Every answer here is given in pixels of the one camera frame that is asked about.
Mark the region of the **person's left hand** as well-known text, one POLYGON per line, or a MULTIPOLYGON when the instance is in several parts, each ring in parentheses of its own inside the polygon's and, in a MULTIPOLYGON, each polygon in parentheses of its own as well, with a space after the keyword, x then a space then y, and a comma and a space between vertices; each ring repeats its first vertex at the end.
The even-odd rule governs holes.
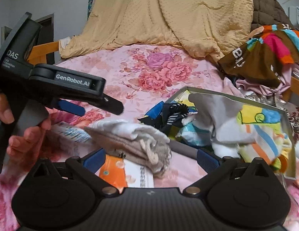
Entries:
MULTIPOLYGON (((0 94, 0 120, 5 124, 14 122, 14 116, 4 94, 0 94)), ((47 118, 39 126, 29 127, 22 136, 11 136, 6 149, 9 162, 29 171, 40 152, 46 131, 51 129, 51 120, 47 118)))

